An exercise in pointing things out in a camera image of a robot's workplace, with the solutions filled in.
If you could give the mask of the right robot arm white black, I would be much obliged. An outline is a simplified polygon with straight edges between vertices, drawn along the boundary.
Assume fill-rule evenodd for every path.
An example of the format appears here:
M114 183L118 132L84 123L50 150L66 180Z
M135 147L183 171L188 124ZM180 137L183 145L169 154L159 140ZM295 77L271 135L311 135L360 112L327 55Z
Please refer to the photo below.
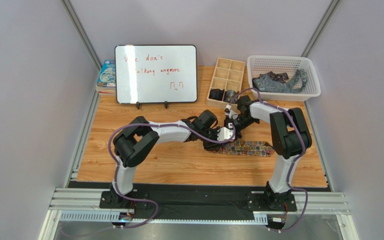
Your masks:
M251 100L242 96L237 100L240 114L226 105L226 124L232 124L236 136L253 123L270 124L272 147L277 154L271 178L266 184L266 197L271 202L286 201L293 189L291 180L297 162L312 146L312 138L303 111L298 108L282 108L266 101Z

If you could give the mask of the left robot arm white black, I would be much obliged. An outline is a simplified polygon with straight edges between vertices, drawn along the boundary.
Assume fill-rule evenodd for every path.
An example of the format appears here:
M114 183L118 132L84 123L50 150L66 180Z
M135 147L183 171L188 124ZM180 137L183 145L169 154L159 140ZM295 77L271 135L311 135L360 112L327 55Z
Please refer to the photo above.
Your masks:
M136 117L130 124L117 129L108 140L108 151L116 162L112 187L124 197L133 190L137 166L150 154L157 144L168 142L194 142L217 146L231 142L236 129L233 124L214 127L217 117L209 110L199 116L191 116L176 122L157 123L144 116Z

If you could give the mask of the colourful patterned tie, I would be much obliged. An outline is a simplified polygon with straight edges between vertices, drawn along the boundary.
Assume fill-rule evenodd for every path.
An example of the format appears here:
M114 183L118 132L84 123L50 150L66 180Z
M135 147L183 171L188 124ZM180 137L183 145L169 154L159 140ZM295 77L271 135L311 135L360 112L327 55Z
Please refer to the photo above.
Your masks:
M226 143L219 149L210 150L210 152L233 156L271 157L276 151L267 141L236 140Z

